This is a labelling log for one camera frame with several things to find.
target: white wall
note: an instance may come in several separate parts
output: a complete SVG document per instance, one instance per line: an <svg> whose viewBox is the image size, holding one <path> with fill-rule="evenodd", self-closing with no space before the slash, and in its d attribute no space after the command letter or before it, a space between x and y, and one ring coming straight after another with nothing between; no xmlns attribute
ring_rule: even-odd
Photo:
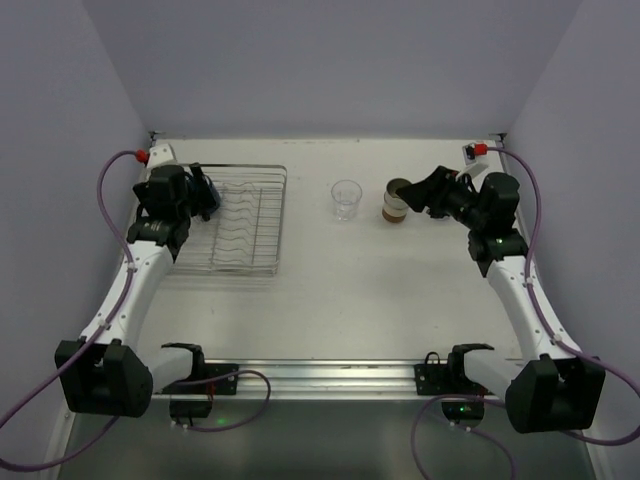
<svg viewBox="0 0 640 480"><path fill-rule="evenodd" d="M188 136L506 131L580 0L85 0L145 125Z"/></svg>
<svg viewBox="0 0 640 480"><path fill-rule="evenodd" d="M0 6L0 411L54 370L113 274L115 242L95 182L116 150L146 133L79 1ZM120 225L136 166L108 178ZM50 387L0 432L0 456L43 460L62 400ZM0 478L21 478L0 470Z"/></svg>
<svg viewBox="0 0 640 480"><path fill-rule="evenodd" d="M585 351L640 381L638 20L635 0L585 0L507 143L540 180L537 258L560 318ZM529 188L523 203L532 225ZM640 400L609 377L600 434L630 432L638 412ZM607 453L615 478L638 477L639 441Z"/></svg>

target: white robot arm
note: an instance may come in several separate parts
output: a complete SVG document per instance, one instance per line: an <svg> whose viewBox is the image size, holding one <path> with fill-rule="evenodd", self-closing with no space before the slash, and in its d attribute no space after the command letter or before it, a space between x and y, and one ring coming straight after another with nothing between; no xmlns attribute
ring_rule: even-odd
<svg viewBox="0 0 640 480"><path fill-rule="evenodd" d="M481 147L486 153L486 146ZM467 156L473 152L472 146L465 150ZM524 365L517 365L489 345L454 346L446 368L449 383L460 391L448 393L464 393L481 385L504 400L509 420L520 433L588 428L605 372L566 353L556 345L558 338L551 338L543 328L528 284L551 330L568 347L580 351L547 300L535 266L530 278L525 278L528 246L513 227L518 182L504 173L490 173L476 191L469 180L479 171L438 167L422 182L396 192L414 211L426 208L432 217L451 216L469 228L471 258L502 301L522 350Z"/></svg>
<svg viewBox="0 0 640 480"><path fill-rule="evenodd" d="M74 412L139 417L154 392L181 379L197 379L204 368L204 355L196 345L163 345L146 358L136 353L149 305L188 237L191 217L207 221L220 205L220 196L200 166L189 168L190 173L177 165L169 145L151 149L146 181L133 188L140 201L127 233L134 264L123 261L102 306L78 340L62 341L56 350L60 367L101 330L60 377ZM105 317L117 305L131 270L128 294L107 324Z"/></svg>

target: wire dish rack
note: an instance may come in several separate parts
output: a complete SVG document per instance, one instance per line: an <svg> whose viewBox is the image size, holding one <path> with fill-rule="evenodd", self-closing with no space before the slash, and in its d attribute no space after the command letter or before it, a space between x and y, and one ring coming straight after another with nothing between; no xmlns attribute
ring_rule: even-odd
<svg viewBox="0 0 640 480"><path fill-rule="evenodd" d="M220 193L221 207L194 219L170 274L275 275L287 170L279 165L201 165Z"/></svg>

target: purple cable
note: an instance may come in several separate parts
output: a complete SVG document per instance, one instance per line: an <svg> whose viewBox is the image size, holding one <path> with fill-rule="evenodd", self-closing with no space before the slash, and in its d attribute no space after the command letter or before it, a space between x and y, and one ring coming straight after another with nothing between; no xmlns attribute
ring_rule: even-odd
<svg viewBox="0 0 640 480"><path fill-rule="evenodd" d="M120 246L124 250L124 254L127 257L127 261L130 262L130 264L133 264L133 255L131 254L131 251L129 250L129 245L127 244L125 239L122 237L122 235L118 231L118 227L115 226L115 224L111 220L111 217L109 216L109 213L107 212L107 209L106 209L106 207L104 205L104 199L102 197L102 184L104 182L104 177L105 177L107 171L109 170L109 167L111 167L111 165L113 165L113 163L116 160L118 160L120 157L123 157L125 155L134 155L135 156L135 154L136 154L136 152L134 152L134 151L124 150L122 152L116 153L113 157L111 157L107 161L107 163L104 165L104 167L102 167L102 170L100 171L100 175L98 176L98 185L97 185L98 207L100 207L100 212L102 213L102 216L104 217L105 222L109 226L109 229L111 230L111 233L113 233L114 237L116 237L116 240L118 241L118 243L120 244ZM113 309L105 317L105 324L106 325L111 323L111 321L115 318L116 314L118 313L118 310L120 310L120 307L124 303L124 301L125 301L125 299L127 297L127 294L129 293L129 290L131 289L132 282L133 282L133 270L128 270L127 271L127 277L125 279L125 284L124 284L124 287L122 288L122 293L118 297L118 300L116 301L115 305L113 306ZM91 345L93 345L93 343L95 343L95 341L98 339L98 337L100 337L100 335L102 334L103 331L104 331L104 327L98 328L96 330L96 332L85 342L85 344L82 347L80 347L80 349L75 354L73 354L71 356L71 358L69 358L69 360L67 360L60 368L58 368L55 372L53 372L49 377L47 377L45 380L43 380L42 383L40 383L31 392L29 392L27 395L25 395L25 397L23 399L21 399L18 403L16 403L16 405L14 405L11 409L9 409L9 411L7 413L5 413L0 418L0 430L7 424L7 422L9 420L11 420L13 418L13 416L16 413L18 413L20 410L22 410L22 408L27 403L29 403L31 400L33 400L40 392L42 392L45 388L47 388L49 385L51 385L58 377L60 377L60 375L62 375L64 372L66 372L69 369L69 367L71 365L73 365L73 363L76 362L87 351L87 349ZM21 465L21 464L11 463L11 462L8 462L6 460L0 459L0 468L5 469L5 470L10 470L10 471L13 471L13 472L24 472L24 473L27 473L27 472L38 472L40 470L46 470L48 468L52 468L52 467L56 467L58 465L61 465L61 464L65 463L65 462L77 457L82 452L84 452L86 449L88 449L93 444L95 444L100 438L102 438L102 436L105 433L107 433L107 431L113 426L113 424L116 423L116 420L118 420L118 417L111 418L105 424L105 426L102 428L102 430L100 430L98 432L98 435L96 435L96 437L94 437L89 443L87 443L83 447L79 448L75 452L69 453L69 454L67 454L67 455L65 455L65 456L63 456L61 458L58 458L56 460L51 460L51 461L46 462L46 463L34 464L34 465Z"/></svg>
<svg viewBox="0 0 640 480"><path fill-rule="evenodd" d="M527 253L527 257L525 260L525 264L524 264L524 276L525 278L530 278L531 277L531 262L533 261L533 253L536 247L536 244L538 243L538 234L540 233L540 224L542 222L542 196L540 194L540 187L538 185L538 181L536 180L536 177L533 173L533 170L531 169L531 167L527 164L527 162L525 162L519 155L516 155L515 153L510 152L509 150L506 150L504 148L498 148L498 147L489 147L487 150L489 151L493 151L493 152L499 152L499 153L503 153L511 158L513 158L515 161L517 161L520 165L522 165L522 168L525 169L525 171L527 172L527 175L529 175L529 178L531 179L531 184L533 185L533 191L535 193L535 197L536 197L536 220L533 226L533 233L531 234L531 242L529 245L529 252ZM540 318L540 323L542 323L543 328L545 329L545 331L547 332L547 335L549 335L551 338L554 338L555 336L555 332L553 331L553 329L551 328L551 326L549 325L549 322L547 321L547 318L544 316L544 312L542 311L542 308L540 307L540 302L538 302L538 297L536 296L536 292L533 288L533 285L527 283L527 292L529 293L529 298L531 299L531 303L533 305L534 310L536 311L536 314L538 315L538 317ZM590 357L589 355L584 354L583 352L580 352L578 350L575 350L573 348L571 348L570 346L568 346L567 344L565 344L564 342L560 341L556 341L556 344L563 349L565 352L570 353L571 355L574 355L575 357L578 357L582 360L584 360L585 362L590 362L610 373L612 373L613 375L615 375L616 377L618 377L620 380L622 380L623 382L625 382L627 385L629 385L633 391L636 393L636 395L638 395L638 397L640 397L640 385L638 385L629 375L627 375L625 372L619 370L618 368L609 365L606 362L603 362L602 360L598 360L597 358L593 358ZM582 440L583 442L586 443L592 443L594 445L602 445L605 447L616 447L619 445L626 445L627 443L631 443L634 440L636 440L638 437L640 437L640 425L638 427L636 427L636 429L629 433L628 435L625 435L624 437L620 437L614 440L601 440L598 438L591 438L591 437L587 437L585 435L582 435L581 433L576 433L576 432L564 432L565 434L569 435L570 437L576 438L578 440Z"/></svg>
<svg viewBox="0 0 640 480"><path fill-rule="evenodd" d="M269 404L269 399L271 398L271 382L269 382L269 379L264 374L256 370L239 370L237 372L226 373L218 377L206 378L204 380L177 382L176 385L181 385L183 387L187 387L187 386L192 387L195 385L206 385L209 383L217 382L218 380L225 380L229 377L234 377L234 376L239 377L240 375L255 375L256 377L260 377L262 380L264 380L264 383L266 383L267 396L264 398L264 401L262 402L262 405L260 406L258 411L253 415L251 415L250 417L247 417L244 420L241 420L238 423L234 423L232 425L225 425L223 427L213 427L213 428L190 426L190 427L187 427L189 430L193 430L195 432L202 432L202 433L226 432L227 430L233 430L234 428L242 427L243 425L246 425L247 423L252 422L253 420L255 420L256 418L258 418L260 415L264 413L264 411L267 408L267 405Z"/></svg>
<svg viewBox="0 0 640 480"><path fill-rule="evenodd" d="M422 405L422 407L420 407L420 411L418 412L418 414L416 415L416 418L413 420L413 424L411 425L411 455L413 455L413 460L414 462L416 462L416 467L418 467L418 470L420 471L420 474L422 475L422 477L425 480L431 480L431 477L429 476L429 474L427 473L427 471L425 470L424 466L422 465L422 463L420 462L420 458L418 457L418 448L416 445L416 432L418 430L418 424L420 423L420 419L422 418L422 415L424 415L424 412L427 411L427 409L433 405L436 402L439 402L441 400L467 400L467 401L472 401L472 402L483 402L487 405L493 405L494 407L501 407L504 408L504 403L500 402L499 400L491 400L488 398L484 398L484 397L479 397L476 395L458 395L458 394L454 394L454 395L437 395L433 398L430 398L429 400L427 400L425 402L424 405ZM466 430L466 427L457 425L458 428L464 429ZM513 458L513 455L511 455L511 453L509 452L509 450L507 450L507 447L505 447L497 438L493 437L492 435L489 435L486 432L483 432L481 430L476 430L475 428L472 428L469 430L470 433L474 433L475 435L478 435L486 440L489 440L491 443L493 443L496 447L498 447L500 450L502 450L504 452L504 454L506 455L506 457L509 459L509 466L511 469L511 473L510 473L510 480L515 480L516 478L516 462L515 459Z"/></svg>

